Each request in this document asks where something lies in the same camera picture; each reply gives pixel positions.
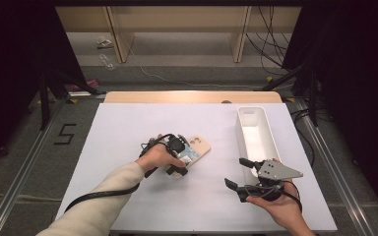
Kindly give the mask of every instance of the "white tabletop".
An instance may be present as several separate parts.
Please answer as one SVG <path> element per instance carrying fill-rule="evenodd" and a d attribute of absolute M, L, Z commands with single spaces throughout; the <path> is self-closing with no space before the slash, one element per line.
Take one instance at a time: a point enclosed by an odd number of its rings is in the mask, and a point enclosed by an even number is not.
<path fill-rule="evenodd" d="M 294 179 L 303 215 L 315 231 L 337 230 L 284 104 L 104 103 L 94 118 L 57 217 L 114 168 L 134 161 L 140 144 L 157 134 L 199 135 L 212 148 L 181 178 L 164 169 L 143 180 L 112 226 L 114 231 L 167 233 L 260 233 L 283 230 L 263 210 L 242 204 L 224 183 L 244 184 L 235 133 L 237 108 L 261 106 L 283 164 L 301 171 Z"/>

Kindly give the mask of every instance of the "left hand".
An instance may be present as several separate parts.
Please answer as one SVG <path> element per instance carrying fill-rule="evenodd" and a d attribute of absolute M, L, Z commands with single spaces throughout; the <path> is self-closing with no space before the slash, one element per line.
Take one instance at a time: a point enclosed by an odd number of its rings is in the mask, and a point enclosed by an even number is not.
<path fill-rule="evenodd" d="M 138 158 L 136 162 L 144 169 L 145 172 L 156 167 L 163 167 L 166 165 L 175 165 L 177 167 L 186 167 L 183 161 L 173 157 L 167 152 L 164 145 L 155 145 L 150 148 L 143 156 Z"/>

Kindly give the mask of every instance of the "cable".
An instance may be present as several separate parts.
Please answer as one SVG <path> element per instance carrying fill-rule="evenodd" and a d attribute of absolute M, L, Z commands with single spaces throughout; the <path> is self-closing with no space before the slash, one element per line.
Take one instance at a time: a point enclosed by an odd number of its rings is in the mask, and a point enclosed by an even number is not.
<path fill-rule="evenodd" d="M 314 147 L 311 145 L 311 143 L 306 139 L 305 135 L 297 128 L 296 126 L 296 122 L 298 120 L 300 120 L 301 118 L 309 115 L 308 114 L 308 109 L 303 109 L 303 110 L 298 110 L 298 111 L 295 111 L 295 112 L 292 112 L 290 113 L 290 115 L 294 115 L 296 114 L 296 117 L 293 119 L 293 126 L 294 128 L 296 129 L 297 133 L 303 138 L 303 140 L 308 143 L 309 147 L 311 148 L 311 161 L 310 161 L 310 165 L 311 167 L 314 166 L 314 163 L 315 163 L 315 150 L 314 150 Z"/>
<path fill-rule="evenodd" d="M 287 44 L 290 44 L 289 40 L 287 40 L 286 36 L 284 36 L 284 33 L 282 33 L 282 36 L 284 37 L 284 40 L 286 40 Z"/>
<path fill-rule="evenodd" d="M 261 37 L 259 33 L 256 32 L 256 35 L 257 35 L 257 37 L 258 37 L 260 40 L 266 42 L 265 39 L 263 39 L 263 37 Z M 272 43 L 270 43 L 270 42 L 266 42 L 266 43 L 269 44 L 269 45 L 275 46 L 275 44 L 272 44 Z M 281 49 L 283 49 L 283 50 L 287 50 L 287 48 L 282 47 L 282 46 L 279 46 L 279 45 L 276 45 L 276 47 L 281 48 Z"/>
<path fill-rule="evenodd" d="M 282 66 L 281 63 L 277 62 L 275 59 L 273 59 L 271 56 L 269 56 L 266 52 L 264 52 L 263 49 L 260 49 L 254 42 L 253 40 L 250 38 L 250 36 L 248 35 L 248 33 L 245 34 L 247 36 L 247 39 L 251 42 L 251 45 L 264 57 L 266 57 L 268 60 L 272 61 L 273 63 L 275 63 L 276 65 L 278 65 L 279 67 Z"/>
<path fill-rule="evenodd" d="M 114 196 L 123 196 L 123 195 L 129 195 L 134 193 L 138 187 L 140 187 L 140 183 L 138 183 L 136 186 L 126 189 L 126 190 L 116 190 L 116 191 L 105 191 L 105 192 L 96 192 L 96 193 L 90 193 L 83 195 L 81 197 L 76 198 L 73 200 L 67 207 L 64 212 L 69 210 L 71 207 L 73 207 L 76 204 L 79 204 L 83 201 L 92 200 L 92 199 L 98 199 L 98 198 L 106 198 L 106 197 L 114 197 Z"/>
<path fill-rule="evenodd" d="M 173 84 L 183 84 L 183 85 L 187 85 L 187 86 L 193 86 L 193 87 L 219 87 L 219 88 L 251 88 L 251 89 L 261 89 L 262 87 L 255 87 L 255 86 L 224 86 L 224 85 L 215 85 L 215 84 L 192 84 L 192 83 L 188 83 L 188 82 L 182 82 L 182 81 L 171 81 L 171 80 L 168 80 L 168 79 L 165 79 L 161 76 L 158 76 L 158 75 L 152 75 L 152 74 L 149 74 L 147 73 L 142 66 L 140 66 L 140 69 L 141 71 L 146 75 L 146 76 L 149 76 L 149 77 L 155 77 L 155 78 L 158 78 L 158 79 L 161 79 L 162 81 L 165 81 L 165 82 L 168 82 L 168 83 L 173 83 Z"/>
<path fill-rule="evenodd" d="M 302 203 L 300 202 L 299 190 L 297 189 L 296 185 L 293 184 L 293 182 L 287 181 L 287 180 L 282 180 L 282 182 L 283 183 L 291 184 L 294 187 L 294 189 L 296 190 L 297 197 L 295 197 L 294 195 L 292 195 L 290 193 L 285 192 L 282 189 L 278 189 L 276 186 L 274 186 L 274 187 L 262 187 L 262 186 L 256 186 L 256 185 L 244 185 L 244 187 L 245 187 L 245 191 L 247 192 L 247 194 L 249 196 L 253 197 L 253 198 L 264 198 L 264 197 L 268 196 L 269 194 L 271 194 L 274 191 L 279 192 L 282 195 L 285 195 L 285 196 L 293 199 L 297 203 L 297 205 L 299 206 L 300 212 L 302 212 Z M 259 196 L 259 195 L 256 195 L 254 193 L 251 193 L 248 188 L 250 188 L 250 189 L 251 188 L 253 188 L 253 189 L 255 188 L 257 190 L 270 190 L 270 191 L 267 191 L 265 194 Z"/>
<path fill-rule="evenodd" d="M 156 144 L 162 144 L 164 145 L 164 143 L 160 143 L 159 141 L 161 140 L 164 140 L 165 138 L 168 138 L 168 137 L 171 137 L 173 136 L 172 134 L 167 134 L 167 135 L 163 135 L 157 139 L 150 139 L 150 141 L 146 144 L 141 144 L 141 148 L 143 149 L 140 153 L 140 156 L 143 156 L 151 147 L 147 148 L 149 145 L 151 145 L 152 147 L 155 146 Z"/>
<path fill-rule="evenodd" d="M 279 47 L 278 42 L 275 40 L 275 37 L 273 35 L 273 14 L 275 13 L 275 7 L 273 7 L 273 6 L 270 7 L 270 23 L 269 23 L 269 25 L 267 24 L 267 21 L 266 21 L 264 15 L 263 15 L 263 12 L 262 12 L 262 9 L 260 8 L 260 6 L 258 8 L 259 8 L 260 15 L 262 16 L 262 19 L 265 23 L 266 29 L 268 30 L 268 34 L 266 36 L 266 42 L 267 42 L 268 36 L 270 35 L 272 37 L 272 40 L 273 40 L 273 43 L 274 43 L 274 46 L 275 46 L 276 54 L 278 55 L 279 60 L 281 60 L 281 62 L 282 62 L 283 60 L 281 59 L 279 52 L 281 53 L 281 55 L 283 57 L 284 57 L 284 54 L 282 53 L 281 48 Z"/>

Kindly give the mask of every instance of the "white container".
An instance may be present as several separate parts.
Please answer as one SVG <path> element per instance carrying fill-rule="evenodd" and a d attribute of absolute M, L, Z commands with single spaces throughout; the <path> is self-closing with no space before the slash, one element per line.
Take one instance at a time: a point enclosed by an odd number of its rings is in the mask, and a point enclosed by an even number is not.
<path fill-rule="evenodd" d="M 281 160 L 263 107 L 239 107 L 236 133 L 240 157 L 258 162 L 273 158 Z M 245 184 L 257 184 L 256 169 L 242 168 Z"/>

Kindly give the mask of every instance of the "sleeve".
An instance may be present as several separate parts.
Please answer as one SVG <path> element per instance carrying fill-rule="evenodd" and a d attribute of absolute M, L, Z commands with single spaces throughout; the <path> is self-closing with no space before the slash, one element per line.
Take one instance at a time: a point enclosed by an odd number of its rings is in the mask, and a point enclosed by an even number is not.
<path fill-rule="evenodd" d="M 91 193 L 130 189 L 143 180 L 144 174 L 143 168 L 136 162 L 123 165 L 112 171 Z M 111 225 L 130 197 L 125 195 L 81 202 L 38 235 L 109 235 Z"/>

